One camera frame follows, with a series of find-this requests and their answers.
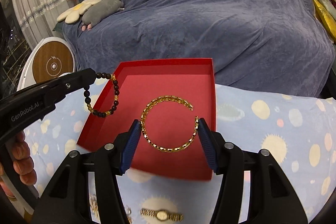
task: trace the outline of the red box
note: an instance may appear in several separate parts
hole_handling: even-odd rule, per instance
[[[215,131],[216,96],[211,59],[122,62],[115,76],[120,90],[118,108],[105,119],[89,116],[77,142],[83,148],[96,151],[113,142],[119,133],[129,130],[134,119],[140,120],[150,101],[164,95],[181,97],[191,103],[194,110],[170,101],[154,106],[146,119],[147,134],[153,143],[167,148],[181,146],[194,132],[195,116],[204,118]],[[107,111],[113,101],[113,84],[108,81],[94,108]],[[131,167],[178,179],[211,180],[212,176],[197,136],[185,150],[168,153],[153,148],[142,135]]]

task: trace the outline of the yellow pillow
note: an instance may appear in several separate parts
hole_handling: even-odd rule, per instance
[[[336,22],[327,9],[318,1],[313,0],[317,14],[320,16],[324,28],[331,35],[332,39],[336,41]]]

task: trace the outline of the watch face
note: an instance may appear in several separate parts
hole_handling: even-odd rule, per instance
[[[158,220],[165,221],[167,220],[168,215],[165,211],[159,211],[157,212],[156,217],[158,218]]]

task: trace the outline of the pink dot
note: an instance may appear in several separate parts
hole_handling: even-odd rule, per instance
[[[283,126],[284,126],[284,121],[283,121],[283,119],[278,119],[278,120],[277,120],[277,125],[278,125],[278,127],[283,127]]]

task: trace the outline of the gray plush toy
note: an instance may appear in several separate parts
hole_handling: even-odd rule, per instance
[[[82,31],[85,31],[86,27],[89,31],[103,19],[124,10],[125,8],[122,0],[102,0],[91,6],[83,15]]]

